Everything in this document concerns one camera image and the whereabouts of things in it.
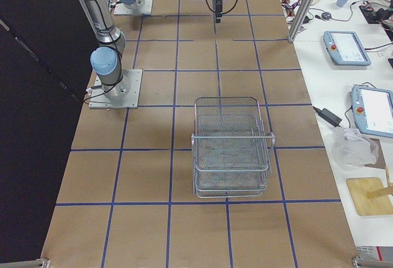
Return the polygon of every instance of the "metal mounting plate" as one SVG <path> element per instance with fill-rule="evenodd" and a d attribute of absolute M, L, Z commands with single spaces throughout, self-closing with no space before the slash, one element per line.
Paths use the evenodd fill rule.
<path fill-rule="evenodd" d="M 132 16 L 132 15 L 150 15 L 152 13 L 153 0 L 145 0 L 145 4 L 137 9 L 126 8 L 123 4 L 117 4 L 114 15 L 115 16 Z"/>
<path fill-rule="evenodd" d="M 92 98 L 88 107 L 91 109 L 116 109 L 116 108 L 138 108 L 139 93 L 141 91 L 142 72 L 141 69 L 124 69 L 124 76 L 131 83 L 130 91 L 121 99 L 109 99 L 105 95 Z M 94 85 L 101 85 L 100 79 L 97 77 Z M 102 94 L 102 89 L 93 91 L 92 97 Z"/>

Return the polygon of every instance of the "wooden stick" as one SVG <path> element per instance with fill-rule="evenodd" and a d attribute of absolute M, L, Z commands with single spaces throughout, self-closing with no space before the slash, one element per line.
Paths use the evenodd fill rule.
<path fill-rule="evenodd" d="M 387 181 L 387 186 L 393 186 L 393 183 L 391 182 L 391 177 L 389 176 L 389 167 L 385 167 L 385 172 L 386 172 L 386 181 Z"/>
<path fill-rule="evenodd" d="M 385 187 L 385 188 L 374 190 L 374 191 L 368 191 L 367 198 L 374 199 L 376 197 L 379 197 L 382 195 L 389 195 L 389 194 L 393 195 L 393 186 Z"/>

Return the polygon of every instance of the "touchscreen display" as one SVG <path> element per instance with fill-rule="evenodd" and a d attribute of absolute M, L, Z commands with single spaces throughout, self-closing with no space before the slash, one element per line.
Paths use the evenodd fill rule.
<path fill-rule="evenodd" d="M 331 35 L 343 61 L 366 61 L 352 33 L 331 33 Z"/>
<path fill-rule="evenodd" d="M 393 133 L 393 111 L 390 94 L 360 89 L 364 104 L 367 129 Z"/>

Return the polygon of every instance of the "table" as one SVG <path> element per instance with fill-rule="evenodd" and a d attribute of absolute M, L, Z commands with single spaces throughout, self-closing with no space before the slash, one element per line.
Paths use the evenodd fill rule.
<path fill-rule="evenodd" d="M 320 0 L 312 7 L 330 12 L 333 18 L 348 19 L 351 11 L 349 0 L 344 7 L 335 5 L 336 0 Z M 390 42 L 386 33 L 379 25 L 369 25 L 361 14 L 358 4 L 352 6 L 353 16 L 348 22 L 312 20 L 305 24 L 305 30 L 295 38 L 294 46 L 302 67 L 303 76 L 312 104 L 318 108 L 327 108 L 340 116 L 342 126 L 348 127 L 344 112 L 350 107 L 349 92 L 353 84 L 371 82 L 381 89 L 393 89 L 393 69 L 388 58 L 393 57 L 393 47 L 385 47 L 368 55 L 372 64 L 365 68 L 354 66 L 335 66 L 322 40 L 324 31 L 355 31 L 365 48 L 376 47 Z M 321 11 L 312 10 L 313 14 Z M 356 246 L 393 246 L 392 216 L 359 216 L 353 205 L 351 195 L 346 186 L 348 178 L 378 177 L 386 186 L 385 172 L 370 167 L 340 167 L 333 158 L 333 128 L 323 119 L 317 117 L 322 139 L 326 146 L 329 161 L 335 177 L 341 201 L 346 213 L 348 224 Z M 393 140 L 378 137 L 384 152 L 386 165 L 393 165 Z"/>

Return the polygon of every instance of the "wire mesh basket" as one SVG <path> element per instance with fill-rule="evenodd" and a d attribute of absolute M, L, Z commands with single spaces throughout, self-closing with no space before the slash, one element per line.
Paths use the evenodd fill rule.
<path fill-rule="evenodd" d="M 256 196 L 271 173 L 258 101 L 251 97 L 199 98 L 192 135 L 194 193 L 199 197 Z"/>

